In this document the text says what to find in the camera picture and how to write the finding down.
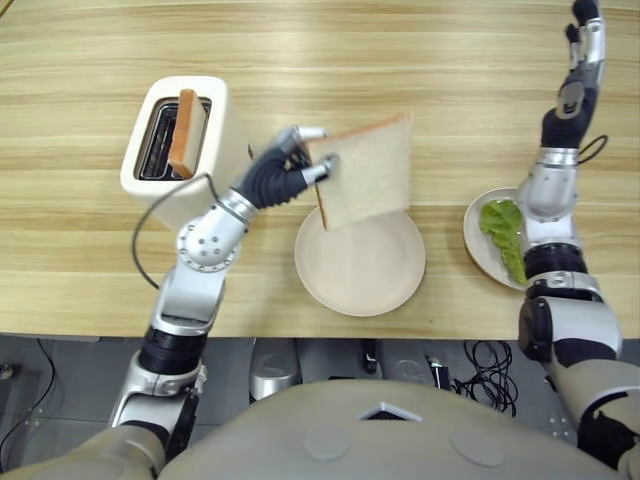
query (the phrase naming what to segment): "metal joint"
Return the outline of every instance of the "metal joint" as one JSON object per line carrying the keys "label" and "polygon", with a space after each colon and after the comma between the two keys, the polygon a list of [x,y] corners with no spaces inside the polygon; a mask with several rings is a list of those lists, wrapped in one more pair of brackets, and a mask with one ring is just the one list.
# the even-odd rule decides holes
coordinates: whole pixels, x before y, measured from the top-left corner
{"label": "metal joint", "polygon": [[111,415],[112,427],[120,424],[122,412],[132,396],[174,397],[190,391],[202,369],[202,361],[200,361],[198,366],[190,372],[180,375],[161,375],[142,368],[138,362],[139,355],[140,352],[136,352],[131,358],[127,376]]}
{"label": "metal joint", "polygon": [[577,148],[540,148],[536,163],[551,168],[577,167]]}
{"label": "metal joint", "polygon": [[258,209],[236,190],[230,189],[218,200],[220,206],[244,224],[249,224]]}
{"label": "metal joint", "polygon": [[527,290],[540,282],[546,282],[551,289],[569,289],[578,291],[588,291],[602,298],[602,292],[598,281],[587,273],[582,272],[545,272],[535,277],[531,277],[527,282]]}
{"label": "metal joint", "polygon": [[211,254],[211,257],[217,255],[220,249],[216,249],[215,246],[211,252],[208,252],[207,249],[203,247],[202,249],[198,249],[199,253],[194,254],[187,244],[187,240],[191,234],[189,227],[192,226],[193,224],[187,225],[178,235],[177,241],[178,257],[185,263],[185,265],[187,265],[187,267],[200,273],[215,273],[229,268],[233,262],[235,262],[236,258],[238,258],[238,251],[240,250],[239,244],[233,248],[231,252],[224,257],[224,259],[213,265],[210,262],[205,262],[204,260],[208,260],[207,255],[209,254]]}

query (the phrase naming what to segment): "toast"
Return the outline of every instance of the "toast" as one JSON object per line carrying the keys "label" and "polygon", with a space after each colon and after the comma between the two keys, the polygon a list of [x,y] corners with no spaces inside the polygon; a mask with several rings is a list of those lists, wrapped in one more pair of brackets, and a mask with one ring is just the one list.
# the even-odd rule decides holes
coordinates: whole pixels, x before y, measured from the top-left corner
{"label": "toast", "polygon": [[193,90],[180,91],[178,115],[169,148],[169,165],[185,180],[198,166],[198,154],[207,112]]}
{"label": "toast", "polygon": [[411,114],[306,143],[312,163],[340,157],[316,185],[325,230],[395,210],[410,202]]}

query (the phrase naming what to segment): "wood grain surface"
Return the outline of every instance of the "wood grain surface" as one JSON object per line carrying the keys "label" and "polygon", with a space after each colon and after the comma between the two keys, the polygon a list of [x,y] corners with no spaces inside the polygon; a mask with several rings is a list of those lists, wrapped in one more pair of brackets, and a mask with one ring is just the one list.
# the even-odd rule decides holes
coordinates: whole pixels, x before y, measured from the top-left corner
{"label": "wood grain surface", "polygon": [[[570,0],[29,0],[0,19],[0,331],[140,336],[155,291],[135,273],[141,208],[119,168],[149,86],[223,78],[254,146],[293,123],[333,132],[415,115],[412,209],[427,274],[398,310],[320,306],[293,263],[308,192],[260,215],[212,335],[515,338],[522,294],[468,256],[462,217],[516,186],[566,74]],[[605,4],[607,71],[576,212],[589,268],[626,337],[640,337],[640,12]],[[174,238],[141,238],[155,278]]]}

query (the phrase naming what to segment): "plate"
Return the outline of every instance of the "plate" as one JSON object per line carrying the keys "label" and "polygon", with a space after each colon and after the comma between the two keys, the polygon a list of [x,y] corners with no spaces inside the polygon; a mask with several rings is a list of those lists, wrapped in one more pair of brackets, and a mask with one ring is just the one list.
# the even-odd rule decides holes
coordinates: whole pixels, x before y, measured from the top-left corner
{"label": "plate", "polygon": [[426,265],[422,235],[405,212],[391,212],[325,231],[320,209],[300,226],[298,275],[309,293],[338,313],[390,312],[416,291]]}
{"label": "plate", "polygon": [[524,290],[524,285],[520,285],[509,275],[509,270],[502,262],[500,249],[493,243],[491,235],[482,233],[480,230],[482,207],[493,200],[512,200],[515,202],[517,194],[518,190],[515,188],[498,188],[483,193],[467,208],[467,212],[464,214],[463,230],[464,243],[471,258],[487,275],[507,287]]}

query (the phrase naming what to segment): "green lettuce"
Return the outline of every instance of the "green lettuce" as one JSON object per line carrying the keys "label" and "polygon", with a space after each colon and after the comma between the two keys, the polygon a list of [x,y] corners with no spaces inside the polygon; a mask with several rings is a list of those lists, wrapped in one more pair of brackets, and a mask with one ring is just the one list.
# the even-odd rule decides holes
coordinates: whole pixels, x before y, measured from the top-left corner
{"label": "green lettuce", "polygon": [[494,200],[482,207],[480,230],[490,234],[493,243],[500,249],[502,262],[511,278],[521,285],[527,282],[524,262],[520,253],[520,223],[522,214],[511,200]]}

